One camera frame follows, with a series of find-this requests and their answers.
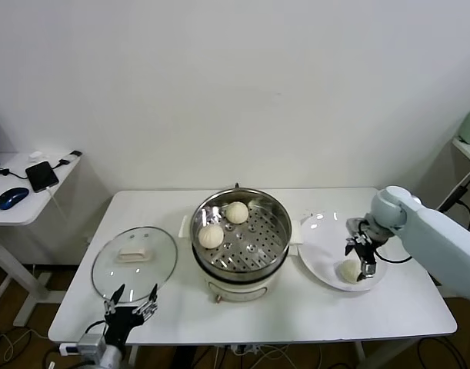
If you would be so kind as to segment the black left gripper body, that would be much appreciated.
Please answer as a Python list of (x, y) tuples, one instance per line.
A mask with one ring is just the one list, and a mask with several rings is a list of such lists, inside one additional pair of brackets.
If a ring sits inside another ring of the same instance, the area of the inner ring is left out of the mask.
[(145, 322), (134, 307), (117, 307), (114, 313), (105, 316), (105, 321), (108, 324), (105, 343), (114, 347), (124, 347), (132, 329)]

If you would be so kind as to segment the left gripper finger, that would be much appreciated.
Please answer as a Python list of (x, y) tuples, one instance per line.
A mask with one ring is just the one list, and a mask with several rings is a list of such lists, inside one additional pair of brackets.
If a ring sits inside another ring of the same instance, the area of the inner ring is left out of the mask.
[(115, 308), (120, 301), (120, 298), (125, 290), (125, 284), (122, 284), (116, 291), (113, 292), (112, 296), (104, 301), (105, 315), (115, 313)]
[(155, 284), (146, 302), (135, 309), (135, 314), (147, 321), (157, 310), (158, 285)]

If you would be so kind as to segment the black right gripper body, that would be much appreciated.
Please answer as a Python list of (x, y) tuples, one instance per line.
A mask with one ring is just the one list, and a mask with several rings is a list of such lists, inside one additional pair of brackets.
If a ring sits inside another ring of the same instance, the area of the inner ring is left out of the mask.
[(369, 222), (364, 218), (349, 218), (345, 225), (349, 233), (347, 240), (356, 242), (353, 251), (358, 255), (358, 258), (361, 261), (375, 261), (375, 245), (367, 233)]

